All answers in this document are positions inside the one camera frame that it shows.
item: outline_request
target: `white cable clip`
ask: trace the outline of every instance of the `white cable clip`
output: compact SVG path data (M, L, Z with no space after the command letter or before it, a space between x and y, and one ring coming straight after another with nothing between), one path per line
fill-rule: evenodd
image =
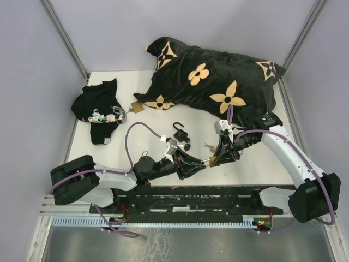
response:
M225 129L228 129L228 130L233 129L233 124L227 124L227 126L225 127Z
M166 142L166 139L167 139L167 137L165 135L162 135L161 138L160 138L160 141L161 142Z
M287 142L289 142L289 141L291 141L291 138L290 138L290 137L288 137L286 140L284 140L284 143L287 143Z

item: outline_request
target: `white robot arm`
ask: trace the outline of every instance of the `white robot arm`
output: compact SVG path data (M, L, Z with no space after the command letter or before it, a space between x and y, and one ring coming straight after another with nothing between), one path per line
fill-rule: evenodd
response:
M336 210L340 191L339 178L335 173L327 175L296 144L293 143L295 148L292 148L288 143L291 138L275 114L260 116L253 108L245 108L238 117L245 127L243 132L245 135L240 139L237 138L242 134L235 138L233 126L227 120L215 123L214 129L220 136L220 143L214 156L210 159L210 167L235 162L240 159L239 151L241 149L263 142L281 161L296 187L296 190L276 187L260 190L259 196L264 206L291 211L294 217L302 223L329 212L329 202L326 198L330 198L333 210ZM81 200L100 207L107 207L114 202L115 196L112 189L138 190L143 186L150 186L149 180L173 173L177 173L183 180L207 167L200 159L183 152L175 140L165 136L161 137L161 140L166 142L167 146L165 158L155 162L149 156L142 156L132 170L107 168L94 163L91 156L80 157L53 169L51 171L52 184L72 174L76 175L79 171L95 171L74 176L74 180L66 181L58 186L53 193L55 203L66 205ZM321 184L326 188L329 197L324 195L324 188Z

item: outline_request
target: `gray wall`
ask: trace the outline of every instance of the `gray wall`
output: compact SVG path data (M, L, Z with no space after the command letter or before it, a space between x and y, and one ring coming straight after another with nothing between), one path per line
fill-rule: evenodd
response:
M38 0L0 8L0 261L22 262L83 78Z
M190 45L282 64L315 0L51 0L86 69L154 69L145 47Z
M341 178L338 215L349 242L348 0L332 0L286 75L310 157Z

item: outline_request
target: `pillow with flower pattern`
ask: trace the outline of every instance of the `pillow with flower pattern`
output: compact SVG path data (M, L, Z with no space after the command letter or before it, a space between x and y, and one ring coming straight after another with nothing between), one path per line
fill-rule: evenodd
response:
M245 106L254 106L259 114L274 109L273 85L286 71L272 61L189 46L169 37L151 43L147 52L157 58L157 67L147 93L134 94L139 101L158 110L184 104L222 119L233 105L235 124L240 124L237 114Z

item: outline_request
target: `padlock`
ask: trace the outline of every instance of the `padlock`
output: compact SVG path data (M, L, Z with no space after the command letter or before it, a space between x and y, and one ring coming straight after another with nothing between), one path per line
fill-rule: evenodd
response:
M189 142L190 141L190 138L188 138L188 133L187 132L185 132L185 131L183 131L183 130L181 130L181 129L179 129L179 128L177 128L176 127L176 125L180 125L181 127L184 127L181 123L179 123L179 122L176 122L176 123L174 123L173 124L173 127L177 130L177 132L173 135L173 137L175 138L175 139L177 139L177 141L178 142L183 142L183 141L185 141L185 142Z

